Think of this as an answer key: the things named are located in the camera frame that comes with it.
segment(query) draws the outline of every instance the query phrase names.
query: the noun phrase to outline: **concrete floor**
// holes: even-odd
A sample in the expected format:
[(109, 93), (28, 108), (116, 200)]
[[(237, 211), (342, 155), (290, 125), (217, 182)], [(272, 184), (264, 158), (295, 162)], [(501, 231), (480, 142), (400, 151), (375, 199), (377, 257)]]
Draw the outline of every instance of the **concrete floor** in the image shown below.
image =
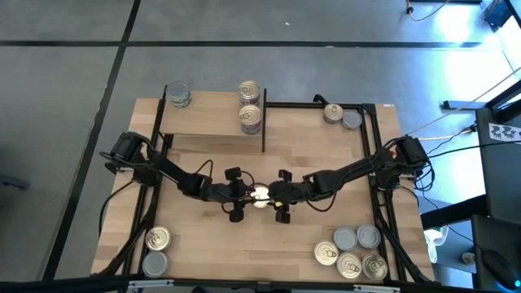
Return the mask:
[[(119, 41), (132, 4), (2, 1), (0, 41)], [(414, 5), (414, 12), (423, 15), (438, 5)], [(472, 99), (511, 73), (479, 6), (448, 4), (421, 23), (410, 21), (404, 9), (401, 0), (143, 1), (131, 40), (485, 44), (467, 49), (128, 48), (95, 154), (127, 129), (136, 98), (158, 98), (173, 80), (187, 81), (193, 90), (233, 91), (240, 81), (253, 79), (268, 88), (273, 101), (309, 101), (320, 93), (339, 103), (394, 103), (408, 132), (441, 115), (441, 101)], [(25, 192), (0, 188), (0, 281), (40, 278), (115, 56), (115, 47), (0, 46), (0, 172), (33, 184)], [(458, 113), (416, 135), (456, 133), (473, 120), (471, 113)], [(468, 135), (440, 151), (476, 143), (477, 137)], [(57, 278), (90, 272), (99, 209), (113, 183), (103, 164), (95, 155)], [(426, 196), (454, 203), (484, 192), (479, 152), (442, 157), (434, 165), (435, 188)]]

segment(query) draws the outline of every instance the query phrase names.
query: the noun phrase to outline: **wooden table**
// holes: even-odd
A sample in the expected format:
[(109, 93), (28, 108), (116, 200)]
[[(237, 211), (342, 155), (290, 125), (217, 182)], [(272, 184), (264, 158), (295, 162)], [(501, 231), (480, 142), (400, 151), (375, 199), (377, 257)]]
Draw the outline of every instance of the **wooden table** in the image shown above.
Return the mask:
[[(198, 107), (204, 107), (198, 97), (227, 95), (235, 98), (234, 94), (223, 93), (193, 95), (192, 109), (165, 108), (161, 131), (175, 133), (168, 158), (186, 171), (194, 172), (205, 160), (212, 159), (215, 164), (214, 182), (225, 182), (224, 170), (235, 166), (253, 174), (258, 182), (279, 180), (278, 170), (282, 168), (293, 172), (294, 181), (301, 181), (305, 174), (340, 168), (364, 157), (360, 131), (325, 123), (319, 109), (267, 108), (265, 153), (261, 152), (260, 136), (248, 137), (235, 130), (220, 133), (229, 129), (219, 129), (218, 121), (215, 125), (186, 125), (197, 135), (180, 134), (183, 131), (176, 129), (174, 124), (180, 123), (177, 121), (179, 117), (188, 119)], [(129, 130), (150, 137), (158, 101), (138, 98)], [(401, 131), (394, 106), (377, 105), (376, 109), (382, 141), (399, 137)], [(192, 113), (186, 116), (168, 114), (174, 111)], [(205, 129), (208, 127), (219, 135), (207, 135)], [(203, 173), (208, 174), (208, 167)], [(131, 176), (131, 173), (118, 174), (114, 190), (128, 182)], [(374, 224), (367, 180), (363, 177), (346, 184), (329, 212), (315, 212), (305, 203), (291, 206), (290, 225), (275, 222), (272, 208), (256, 209), (253, 206), (245, 208), (242, 222), (230, 223), (220, 204), (187, 198), (173, 182), (163, 180), (155, 224), (165, 226), (174, 235), (173, 243), (165, 251), (170, 258), (165, 277), (369, 282), (363, 274), (357, 279), (343, 278), (335, 266), (320, 265), (313, 257), (314, 245), (324, 240), (331, 241), (336, 228)], [(128, 238), (138, 190), (138, 185), (132, 185), (109, 203), (92, 272), (105, 268)], [(416, 198), (406, 191), (397, 190), (393, 203), (402, 246), (422, 272), (434, 279)], [(329, 200), (316, 203), (320, 208), (328, 204)], [(138, 267), (141, 244), (142, 241), (135, 252), (133, 272)], [(354, 253), (362, 258), (377, 251), (357, 247)], [(394, 255), (388, 243), (387, 256), (391, 278), (397, 279)]]

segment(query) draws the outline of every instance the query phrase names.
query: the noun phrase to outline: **tin can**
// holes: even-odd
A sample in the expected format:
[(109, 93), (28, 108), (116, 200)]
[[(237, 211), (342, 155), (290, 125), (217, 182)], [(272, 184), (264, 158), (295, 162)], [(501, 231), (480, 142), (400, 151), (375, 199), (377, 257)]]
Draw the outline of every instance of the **tin can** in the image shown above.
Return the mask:
[(344, 110), (340, 105), (327, 104), (324, 107), (324, 121), (329, 124), (335, 124), (344, 117)]
[(190, 105), (191, 96), (188, 85), (184, 81), (174, 81), (166, 87), (166, 97), (175, 107), (187, 107)]
[(317, 259), (317, 261), (322, 265), (333, 265), (339, 257), (339, 250), (329, 241), (324, 241), (315, 245), (313, 252), (315, 254), (315, 259)]
[(360, 259), (349, 252), (344, 252), (339, 256), (336, 268), (344, 278), (356, 278), (361, 274)]
[(172, 236), (164, 227), (154, 227), (148, 231), (145, 242), (148, 249), (152, 251), (162, 251), (172, 242)]
[(342, 117), (342, 125), (345, 129), (357, 129), (361, 125), (360, 114), (352, 111), (347, 111)]
[(244, 81), (237, 89), (241, 106), (259, 105), (261, 100), (261, 87), (255, 81)]
[(143, 272), (149, 278), (159, 278), (169, 269), (169, 258), (160, 251), (153, 251), (143, 259)]
[(383, 280), (387, 276), (387, 264), (378, 255), (367, 255), (361, 262), (362, 271), (370, 280)]
[(245, 134), (253, 135), (261, 130), (262, 114), (259, 107), (247, 105), (239, 111), (241, 129)]
[(340, 250), (351, 251), (357, 245), (357, 234), (349, 227), (340, 227), (335, 230), (333, 240)]
[(266, 208), (269, 203), (269, 195), (268, 195), (269, 189), (266, 186), (256, 184), (255, 185), (255, 191), (253, 191), (250, 196), (254, 199), (259, 199), (260, 201), (257, 201), (253, 203), (253, 206), (255, 208)]
[(361, 225), (357, 229), (358, 242), (367, 249), (376, 248), (381, 241), (380, 232), (373, 225)]

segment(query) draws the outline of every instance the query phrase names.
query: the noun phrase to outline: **stacked cans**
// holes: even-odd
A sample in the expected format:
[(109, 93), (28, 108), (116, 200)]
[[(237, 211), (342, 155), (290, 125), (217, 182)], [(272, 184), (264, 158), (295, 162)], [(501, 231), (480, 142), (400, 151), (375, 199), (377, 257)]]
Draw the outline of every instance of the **stacked cans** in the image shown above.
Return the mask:
[(241, 130), (248, 135), (253, 135), (261, 130), (262, 113), (255, 105), (246, 105), (239, 111)]
[(241, 106), (256, 105), (261, 101), (261, 87), (255, 81), (244, 81), (237, 89)]

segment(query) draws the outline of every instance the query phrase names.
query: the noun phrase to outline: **pull tab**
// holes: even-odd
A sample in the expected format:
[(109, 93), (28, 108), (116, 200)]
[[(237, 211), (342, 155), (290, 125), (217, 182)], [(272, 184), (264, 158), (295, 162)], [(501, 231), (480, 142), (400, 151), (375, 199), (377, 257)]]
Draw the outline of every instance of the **pull tab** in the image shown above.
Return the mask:
[(348, 263), (348, 269), (356, 273), (360, 272), (360, 268), (357, 267), (354, 263)]
[(248, 113), (241, 114), (241, 116), (239, 116), (239, 118), (240, 119), (250, 119), (250, 118), (252, 118), (252, 116), (253, 116), (253, 114), (248, 112)]
[(325, 253), (326, 253), (327, 257), (335, 257), (335, 256), (337, 256), (336, 252), (331, 251), (331, 250), (326, 250)]

